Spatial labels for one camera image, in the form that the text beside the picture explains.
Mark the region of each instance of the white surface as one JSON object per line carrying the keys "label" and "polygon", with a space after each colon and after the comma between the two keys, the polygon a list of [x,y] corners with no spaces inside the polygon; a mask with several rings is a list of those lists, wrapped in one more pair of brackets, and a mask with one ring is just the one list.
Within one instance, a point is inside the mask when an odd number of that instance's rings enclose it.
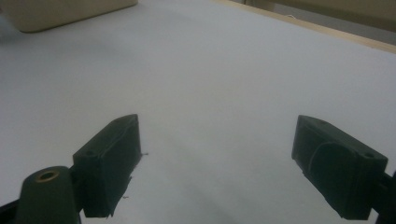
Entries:
{"label": "white surface", "polygon": [[198,0],[142,0],[35,35],[4,29],[0,41],[0,204],[131,113],[149,156],[115,216],[84,223],[358,223],[291,159],[299,114],[396,170],[391,53]]}

